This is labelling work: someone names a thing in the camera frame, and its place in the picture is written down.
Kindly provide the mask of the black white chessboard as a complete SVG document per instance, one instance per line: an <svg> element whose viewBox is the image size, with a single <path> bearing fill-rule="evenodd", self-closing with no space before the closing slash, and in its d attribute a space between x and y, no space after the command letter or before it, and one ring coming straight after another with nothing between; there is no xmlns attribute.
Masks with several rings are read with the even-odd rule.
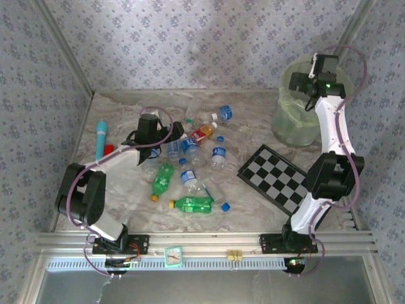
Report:
<svg viewBox="0 0 405 304"><path fill-rule="evenodd" d="M307 194L306 172L265 144L238 170L237 177L288 216Z"/></svg>

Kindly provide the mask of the controller circuit board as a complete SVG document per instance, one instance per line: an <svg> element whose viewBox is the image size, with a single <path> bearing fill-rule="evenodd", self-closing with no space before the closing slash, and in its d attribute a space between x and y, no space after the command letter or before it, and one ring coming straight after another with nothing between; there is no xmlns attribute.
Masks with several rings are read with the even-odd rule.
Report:
<svg viewBox="0 0 405 304"><path fill-rule="evenodd" d="M305 269L307 260L305 258L285 258L284 264L286 269L283 270L286 274L292 276L300 276Z"/></svg>
<svg viewBox="0 0 405 304"><path fill-rule="evenodd" d="M104 268L109 275L123 275L141 262L140 257L107 258Z"/></svg>

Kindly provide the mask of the aluminium side rail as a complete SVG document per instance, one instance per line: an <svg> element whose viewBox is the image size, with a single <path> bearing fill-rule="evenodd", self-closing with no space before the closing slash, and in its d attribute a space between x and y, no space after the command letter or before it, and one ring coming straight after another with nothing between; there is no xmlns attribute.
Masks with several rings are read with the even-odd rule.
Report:
<svg viewBox="0 0 405 304"><path fill-rule="evenodd" d="M340 228L345 231L361 231L361 219L355 206L340 211Z"/></svg>

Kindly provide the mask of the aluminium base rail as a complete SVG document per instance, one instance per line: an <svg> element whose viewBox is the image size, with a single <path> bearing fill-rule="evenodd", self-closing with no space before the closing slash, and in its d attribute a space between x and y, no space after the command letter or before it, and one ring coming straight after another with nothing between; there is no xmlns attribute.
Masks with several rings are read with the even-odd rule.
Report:
<svg viewBox="0 0 405 304"><path fill-rule="evenodd" d="M163 257L164 250L179 246L185 258L225 258L240 250L244 258L262 255L258 232L149 232L149 246L142 258ZM320 231L315 233L327 257L353 257L378 253L370 231ZM87 234L80 231L41 233L39 253L53 257L81 257Z"/></svg>

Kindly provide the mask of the red orange label bottle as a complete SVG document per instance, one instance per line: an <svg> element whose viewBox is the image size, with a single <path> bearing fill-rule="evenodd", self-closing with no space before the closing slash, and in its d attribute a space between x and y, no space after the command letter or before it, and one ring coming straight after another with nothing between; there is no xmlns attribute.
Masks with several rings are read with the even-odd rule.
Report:
<svg viewBox="0 0 405 304"><path fill-rule="evenodd" d="M203 141L209 139L215 129L218 127L216 122L205 123L200 126L197 130L191 133L191 137L196 140L196 143L201 144Z"/></svg>

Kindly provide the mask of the small green clock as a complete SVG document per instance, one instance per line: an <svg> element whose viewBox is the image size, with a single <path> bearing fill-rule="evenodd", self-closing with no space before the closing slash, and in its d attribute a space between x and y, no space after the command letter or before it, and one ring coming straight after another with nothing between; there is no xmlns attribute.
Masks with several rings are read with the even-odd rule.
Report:
<svg viewBox="0 0 405 304"><path fill-rule="evenodd" d="M164 250L164 263L166 268L181 267L184 263L182 248L179 246L166 248Z"/></svg>

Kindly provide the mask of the blue label bottle white cap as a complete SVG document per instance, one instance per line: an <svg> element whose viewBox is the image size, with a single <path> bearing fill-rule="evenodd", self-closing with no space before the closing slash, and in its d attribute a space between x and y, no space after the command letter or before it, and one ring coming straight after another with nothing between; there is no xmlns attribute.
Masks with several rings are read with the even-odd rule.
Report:
<svg viewBox="0 0 405 304"><path fill-rule="evenodd" d="M219 107L214 113L211 114L213 121L226 122L232 119L234 110L230 105Z"/></svg>
<svg viewBox="0 0 405 304"><path fill-rule="evenodd" d="M180 138L180 145L186 159L193 166L203 167L206 165L204 153L193 137L183 134Z"/></svg>

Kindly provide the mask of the aluminium frame post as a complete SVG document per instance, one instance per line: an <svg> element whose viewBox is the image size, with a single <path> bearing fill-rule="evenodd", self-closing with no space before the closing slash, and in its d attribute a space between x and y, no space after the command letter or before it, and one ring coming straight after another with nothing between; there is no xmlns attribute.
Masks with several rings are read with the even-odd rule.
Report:
<svg viewBox="0 0 405 304"><path fill-rule="evenodd" d="M68 41L64 37L63 32L60 29L55 17L53 17L53 14L51 13L51 10L49 9L47 3L45 2L45 0L30 0L30 2L36 10L39 18L44 24L56 47L58 48L58 51L64 59L67 67L73 74L77 84L80 86L81 90L88 98L92 98L94 95L94 91L89 81L87 80L82 67L77 61L72 48L69 46Z"/></svg>
<svg viewBox="0 0 405 304"><path fill-rule="evenodd" d="M352 45L361 27L365 23L372 8L377 0L337 0L337 3L354 1L356 3L354 9L347 19L344 30L339 38L339 44Z"/></svg>

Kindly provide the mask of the green bottle yellow cap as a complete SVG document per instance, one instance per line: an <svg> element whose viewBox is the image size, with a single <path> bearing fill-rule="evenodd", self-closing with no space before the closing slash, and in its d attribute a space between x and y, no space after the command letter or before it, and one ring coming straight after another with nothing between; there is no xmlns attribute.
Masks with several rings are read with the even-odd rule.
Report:
<svg viewBox="0 0 405 304"><path fill-rule="evenodd" d="M184 213L211 213L212 199L209 197L184 196L177 200L170 200L169 207Z"/></svg>

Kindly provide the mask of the teal cylindrical device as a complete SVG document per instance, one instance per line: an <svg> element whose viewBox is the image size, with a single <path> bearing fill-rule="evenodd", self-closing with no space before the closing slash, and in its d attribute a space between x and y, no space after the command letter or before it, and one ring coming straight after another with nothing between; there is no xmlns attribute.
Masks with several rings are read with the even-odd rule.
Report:
<svg viewBox="0 0 405 304"><path fill-rule="evenodd" d="M108 132L108 125L106 121L100 120L96 125L96 154L95 160L99 160L104 156L106 134Z"/></svg>

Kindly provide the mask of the clear bottle blue cap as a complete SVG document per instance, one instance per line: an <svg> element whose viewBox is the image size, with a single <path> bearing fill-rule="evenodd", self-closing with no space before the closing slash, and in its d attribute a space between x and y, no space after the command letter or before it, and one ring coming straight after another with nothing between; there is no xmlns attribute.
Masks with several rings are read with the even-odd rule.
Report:
<svg viewBox="0 0 405 304"><path fill-rule="evenodd" d="M220 185L212 178L205 178L202 184L207 195L213 200L213 203L217 204L223 212L229 211L230 205Z"/></svg>

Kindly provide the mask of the green bottle orange cap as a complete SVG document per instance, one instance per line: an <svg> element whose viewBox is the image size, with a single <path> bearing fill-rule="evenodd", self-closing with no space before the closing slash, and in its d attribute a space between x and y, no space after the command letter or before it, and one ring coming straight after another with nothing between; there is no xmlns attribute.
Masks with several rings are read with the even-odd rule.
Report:
<svg viewBox="0 0 405 304"><path fill-rule="evenodd" d="M162 163L158 167L157 174L152 183L151 200L157 202L160 196L165 193L174 173L174 166L171 163Z"/></svg>

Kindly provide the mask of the pale blue label bottle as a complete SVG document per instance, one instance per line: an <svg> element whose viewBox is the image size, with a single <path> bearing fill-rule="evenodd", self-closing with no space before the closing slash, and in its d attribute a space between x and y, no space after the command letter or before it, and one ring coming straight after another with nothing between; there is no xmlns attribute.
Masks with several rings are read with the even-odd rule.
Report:
<svg viewBox="0 0 405 304"><path fill-rule="evenodd" d="M181 157L181 142L179 139L169 142L166 145L167 157L173 161L177 161Z"/></svg>

